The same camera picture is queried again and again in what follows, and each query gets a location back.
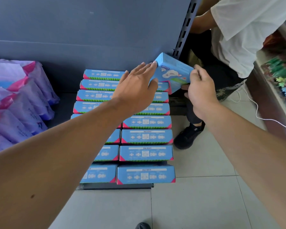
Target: gray shelf back panel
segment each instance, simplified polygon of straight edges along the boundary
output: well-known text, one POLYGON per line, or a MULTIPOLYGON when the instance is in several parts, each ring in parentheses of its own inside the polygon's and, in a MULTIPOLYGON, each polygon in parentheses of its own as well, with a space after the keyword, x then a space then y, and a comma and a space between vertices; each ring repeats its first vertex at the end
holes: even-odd
POLYGON ((38 60, 54 88, 84 69, 126 70, 173 53, 191 0, 0 0, 0 58, 38 60))

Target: black shoe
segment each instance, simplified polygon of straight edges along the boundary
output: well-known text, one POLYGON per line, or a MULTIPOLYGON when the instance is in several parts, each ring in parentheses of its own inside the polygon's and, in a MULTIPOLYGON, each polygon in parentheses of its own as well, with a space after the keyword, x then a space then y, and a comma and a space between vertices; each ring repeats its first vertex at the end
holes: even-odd
POLYGON ((136 226, 136 229, 151 229, 150 226, 147 223, 139 223, 136 226))
POLYGON ((178 149, 188 149, 192 146, 195 138, 204 130, 206 124, 202 122, 200 127, 196 127, 193 124, 190 124, 189 127, 186 127, 175 139, 174 145, 178 149))

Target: left arm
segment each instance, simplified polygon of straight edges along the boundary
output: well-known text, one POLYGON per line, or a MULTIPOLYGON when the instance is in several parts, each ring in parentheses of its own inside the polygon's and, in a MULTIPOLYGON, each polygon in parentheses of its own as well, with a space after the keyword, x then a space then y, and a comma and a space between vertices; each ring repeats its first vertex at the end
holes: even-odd
POLYGON ((0 228, 51 225, 112 132, 153 101, 156 67, 142 63, 112 100, 0 152, 0 228))
POLYGON ((204 15, 195 17, 191 26, 190 33, 201 34, 206 30, 216 27, 217 24, 212 16, 210 10, 208 10, 204 15))

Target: white floor tile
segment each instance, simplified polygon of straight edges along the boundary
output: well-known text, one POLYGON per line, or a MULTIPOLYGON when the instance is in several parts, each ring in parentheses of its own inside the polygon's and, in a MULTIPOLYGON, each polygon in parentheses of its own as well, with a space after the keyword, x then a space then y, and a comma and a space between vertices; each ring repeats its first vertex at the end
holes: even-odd
POLYGON ((177 178, 152 189, 154 229, 249 229, 239 185, 233 177, 177 178))
MULTIPOLYGON (((188 125, 185 116, 172 116, 173 136, 176 137, 188 125)), ((176 177, 235 175, 232 164, 207 128, 191 148, 179 150, 174 147, 174 161, 169 161, 169 164, 175 166, 176 177)))
POLYGON ((150 190, 75 191, 49 229, 134 229, 151 212, 150 190))
POLYGON ((238 115, 244 117, 251 123, 266 130, 263 120, 255 117, 256 105, 251 101, 241 101, 239 103, 234 103, 233 101, 224 101, 221 103, 232 111, 236 112, 238 115))
POLYGON ((252 99, 252 96, 248 90, 248 87, 246 85, 244 86, 241 86, 239 89, 237 89, 235 92, 233 92, 227 99, 226 101, 236 101, 238 102, 239 101, 239 98, 240 98, 240 101, 250 101, 249 97, 247 96, 245 90, 247 91, 249 97, 252 99))
POLYGON ((240 176, 237 176, 252 229, 280 229, 280 226, 240 176))

